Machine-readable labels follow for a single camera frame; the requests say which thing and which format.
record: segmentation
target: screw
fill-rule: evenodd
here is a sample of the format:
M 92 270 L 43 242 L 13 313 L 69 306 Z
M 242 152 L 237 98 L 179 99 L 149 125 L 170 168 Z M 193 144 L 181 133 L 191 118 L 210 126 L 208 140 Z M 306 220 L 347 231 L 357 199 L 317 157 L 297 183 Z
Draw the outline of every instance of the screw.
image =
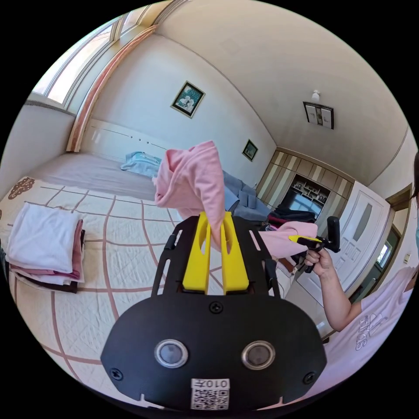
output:
M 314 381 L 315 378 L 316 378 L 316 373 L 315 372 L 309 372 L 302 379 L 302 381 L 303 381 L 304 384 L 311 384 Z
M 124 378 L 124 376 L 122 375 L 122 372 L 119 371 L 117 368 L 112 368 L 110 370 L 110 375 L 112 376 L 112 378 L 116 381 L 121 381 L 122 378 Z
M 214 301 L 209 306 L 210 312 L 213 314 L 219 314 L 223 310 L 223 305 L 220 302 Z

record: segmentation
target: striped wall panel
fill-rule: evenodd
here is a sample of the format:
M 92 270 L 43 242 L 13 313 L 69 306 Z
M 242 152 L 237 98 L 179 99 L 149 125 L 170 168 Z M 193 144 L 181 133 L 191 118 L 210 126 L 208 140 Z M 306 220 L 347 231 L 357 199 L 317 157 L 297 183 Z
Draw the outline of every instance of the striped wall panel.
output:
M 327 231 L 327 218 L 340 217 L 352 191 L 353 183 L 337 173 L 303 158 L 276 150 L 256 192 L 270 208 L 276 208 L 287 193 L 295 174 L 311 179 L 331 192 L 316 224 L 319 234 Z

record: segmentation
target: ceiling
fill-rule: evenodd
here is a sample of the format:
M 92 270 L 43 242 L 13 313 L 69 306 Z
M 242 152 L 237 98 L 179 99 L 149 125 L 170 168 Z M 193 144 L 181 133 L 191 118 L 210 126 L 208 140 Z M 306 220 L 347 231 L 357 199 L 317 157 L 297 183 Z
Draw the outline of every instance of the ceiling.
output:
M 223 73 L 275 143 L 369 185 L 402 144 L 407 121 L 377 73 L 318 24 L 254 0 L 192 0 L 158 33 Z M 309 124 L 303 101 L 319 90 L 334 130 Z

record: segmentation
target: qr code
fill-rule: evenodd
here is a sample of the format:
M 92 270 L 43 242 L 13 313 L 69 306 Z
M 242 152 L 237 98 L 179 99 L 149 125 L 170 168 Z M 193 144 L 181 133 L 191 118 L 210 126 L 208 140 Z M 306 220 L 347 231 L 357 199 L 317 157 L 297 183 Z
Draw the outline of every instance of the qr code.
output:
M 195 410 L 227 410 L 229 390 L 192 389 L 191 408 Z

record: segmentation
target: bed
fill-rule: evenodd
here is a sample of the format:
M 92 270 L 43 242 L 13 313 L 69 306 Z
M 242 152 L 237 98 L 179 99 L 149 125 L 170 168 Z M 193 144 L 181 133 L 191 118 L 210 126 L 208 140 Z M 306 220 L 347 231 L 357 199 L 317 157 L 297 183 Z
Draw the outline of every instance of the bed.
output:
M 77 294 L 50 291 L 17 280 L 10 291 L 49 356 L 68 374 L 107 396 L 147 406 L 119 393 L 100 362 L 119 316 L 151 295 L 158 259 L 180 216 L 154 205 L 150 179 L 120 163 L 89 154 L 65 154 L 21 179 L 0 202 L 3 248 L 24 202 L 78 211 L 86 230 L 84 284 Z M 279 270 L 284 296 L 292 279 Z M 221 255 L 211 252 L 209 293 L 221 295 Z

